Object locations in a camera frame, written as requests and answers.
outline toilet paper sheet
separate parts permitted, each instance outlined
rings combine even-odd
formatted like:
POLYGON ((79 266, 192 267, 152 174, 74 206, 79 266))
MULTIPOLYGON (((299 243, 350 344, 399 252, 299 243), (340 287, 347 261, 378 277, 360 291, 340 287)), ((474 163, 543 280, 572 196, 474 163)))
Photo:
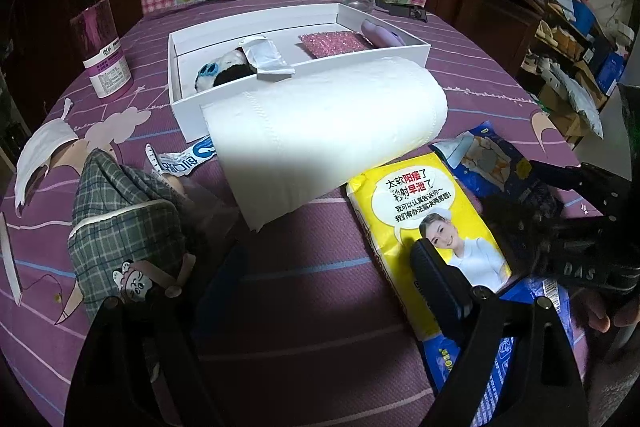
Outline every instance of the toilet paper sheet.
POLYGON ((399 57, 297 76, 202 108, 247 225, 259 230, 440 132, 447 99, 399 57))

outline green plaid bag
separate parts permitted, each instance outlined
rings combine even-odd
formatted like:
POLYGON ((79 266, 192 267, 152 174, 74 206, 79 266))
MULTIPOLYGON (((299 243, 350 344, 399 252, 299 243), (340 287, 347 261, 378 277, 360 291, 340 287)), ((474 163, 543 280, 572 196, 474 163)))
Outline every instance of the green plaid bag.
POLYGON ((183 256, 193 252, 197 234, 181 223, 182 204, 151 174, 120 166, 99 149, 88 156, 67 246, 91 321, 108 296, 143 300, 152 280, 161 282, 143 266, 172 285, 184 279, 183 256))

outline speech bubble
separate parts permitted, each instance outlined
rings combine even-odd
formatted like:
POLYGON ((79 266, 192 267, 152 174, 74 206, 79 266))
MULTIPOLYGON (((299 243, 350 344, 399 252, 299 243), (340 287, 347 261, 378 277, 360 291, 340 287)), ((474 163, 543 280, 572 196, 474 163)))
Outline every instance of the speech bubble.
POLYGON ((371 197, 371 207, 380 221, 394 227, 394 235, 402 243, 401 229, 417 229, 434 208, 449 209, 455 197, 455 185, 444 172, 413 165, 382 178, 371 197))

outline pink glitter pouch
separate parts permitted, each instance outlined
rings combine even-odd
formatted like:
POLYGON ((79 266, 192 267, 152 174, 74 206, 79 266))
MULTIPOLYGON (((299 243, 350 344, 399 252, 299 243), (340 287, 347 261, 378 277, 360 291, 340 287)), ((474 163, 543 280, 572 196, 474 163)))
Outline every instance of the pink glitter pouch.
POLYGON ((302 45, 315 58, 372 50, 373 45, 355 32, 324 32, 300 35, 302 45))

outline yellow package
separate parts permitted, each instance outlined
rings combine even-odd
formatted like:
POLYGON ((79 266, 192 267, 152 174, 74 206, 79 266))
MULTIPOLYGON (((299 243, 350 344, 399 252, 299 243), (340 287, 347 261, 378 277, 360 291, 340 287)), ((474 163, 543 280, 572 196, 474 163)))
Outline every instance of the yellow package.
POLYGON ((494 236, 435 153, 366 171, 349 181, 347 195, 421 341, 439 328, 409 264, 417 239, 431 241, 473 286, 497 292, 511 276, 494 236))

